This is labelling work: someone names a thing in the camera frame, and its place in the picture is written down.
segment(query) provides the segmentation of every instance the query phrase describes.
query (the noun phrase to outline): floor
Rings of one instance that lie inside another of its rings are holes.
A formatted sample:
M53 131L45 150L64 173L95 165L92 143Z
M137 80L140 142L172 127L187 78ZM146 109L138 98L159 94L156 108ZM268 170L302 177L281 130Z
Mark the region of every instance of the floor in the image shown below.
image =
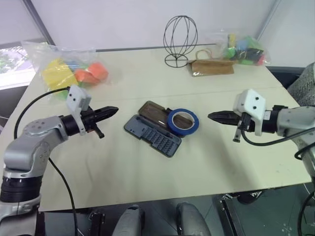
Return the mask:
M250 205L243 205L233 199L246 236L296 236L298 212L308 193L305 187L294 185L279 189L266 190L261 197ZM177 235L175 224L175 207L178 203L189 202L200 211L211 231L212 236L224 236L219 215L213 205L213 196L200 196L137 203L146 213L143 236ZM111 235L121 214L131 204L105 206L106 234ZM308 236L314 235L314 203L305 211L302 230ZM73 236L73 218L71 213L46 213L47 236ZM89 235L90 221L88 215L79 214L79 229L82 235Z

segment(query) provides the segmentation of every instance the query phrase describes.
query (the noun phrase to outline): table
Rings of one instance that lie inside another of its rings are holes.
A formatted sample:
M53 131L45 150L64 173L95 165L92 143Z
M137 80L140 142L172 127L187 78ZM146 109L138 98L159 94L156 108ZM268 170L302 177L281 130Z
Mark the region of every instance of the table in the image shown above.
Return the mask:
M244 141L237 144L232 141L235 127L207 118L211 112L231 110L235 96L247 88L264 96L270 109L274 104L297 106L264 66L234 65L233 75L193 78L186 68L166 66L165 56L164 49L99 53L110 76L107 83L89 90L90 105L94 109L117 106L119 111L98 123L105 138L100 140L95 133L76 135L51 154L69 182L77 208L263 189L310 180L302 162L293 157L293 142L271 147L254 147ZM18 115L44 92L43 83L35 76L0 135L1 161L13 139ZM200 120L199 129L183 138L172 158L123 129L148 100L171 109L189 109ZM68 113L64 102L42 99L25 114L19 130L34 119ZM257 142L278 138L272 134L249 137ZM50 164L41 194L40 210L71 208L66 188Z

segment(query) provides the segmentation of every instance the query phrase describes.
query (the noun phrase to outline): yellow foam block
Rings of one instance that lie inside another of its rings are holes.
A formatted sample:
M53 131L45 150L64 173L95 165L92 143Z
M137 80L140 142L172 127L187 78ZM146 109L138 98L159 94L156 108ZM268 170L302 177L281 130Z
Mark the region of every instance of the yellow foam block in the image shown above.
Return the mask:
M55 59L47 65L42 77L50 90L77 85L74 74L62 59Z

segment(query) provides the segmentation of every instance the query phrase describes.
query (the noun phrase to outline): tape roll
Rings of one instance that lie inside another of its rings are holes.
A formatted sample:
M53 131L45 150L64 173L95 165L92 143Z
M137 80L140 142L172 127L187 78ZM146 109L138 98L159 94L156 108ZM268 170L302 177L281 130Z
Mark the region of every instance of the tape roll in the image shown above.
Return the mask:
M180 128L178 127L175 123L174 123L174 117L180 115L183 116L187 119L189 119L192 122L191 127L189 128ZM188 135L188 134L192 134L194 133L198 127L199 127L199 120L197 118L197 116L186 109L175 109L173 111L171 111L167 117L167 125L168 127L175 133L178 135Z

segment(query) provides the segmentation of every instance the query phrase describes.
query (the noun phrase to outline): blue painter's tape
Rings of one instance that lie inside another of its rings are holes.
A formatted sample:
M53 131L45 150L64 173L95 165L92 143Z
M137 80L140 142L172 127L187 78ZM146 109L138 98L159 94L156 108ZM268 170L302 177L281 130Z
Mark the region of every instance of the blue painter's tape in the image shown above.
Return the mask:
M174 124L174 116L176 115L181 115L183 113L186 113L191 119L192 119L192 126L190 128L187 128L187 129L182 129L182 128L179 128L177 127L175 124ZM178 134L178 135L188 135L188 134L192 134L194 133L198 127L199 127L199 120L197 118L197 116L189 111L189 110L186 110L186 109L175 109L173 111L171 111L167 117L167 125L168 127L175 133L175 134Z

